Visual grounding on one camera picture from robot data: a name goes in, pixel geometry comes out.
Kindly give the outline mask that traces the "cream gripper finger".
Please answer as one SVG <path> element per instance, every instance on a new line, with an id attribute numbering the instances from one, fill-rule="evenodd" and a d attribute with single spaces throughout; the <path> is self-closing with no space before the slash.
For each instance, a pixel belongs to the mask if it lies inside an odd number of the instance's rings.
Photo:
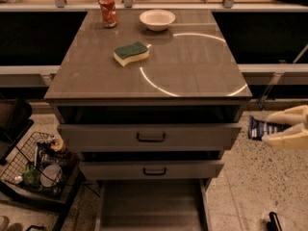
<path id="1" fill-rule="evenodd" d="M 286 149 L 308 149 L 308 125 L 300 123 L 294 125 L 283 132 L 271 135 L 264 135 L 262 142 L 276 148 Z"/>
<path id="2" fill-rule="evenodd" d="M 301 105 L 276 112 L 266 118 L 266 122 L 297 125 L 300 123 L 308 123 L 308 106 Z"/>

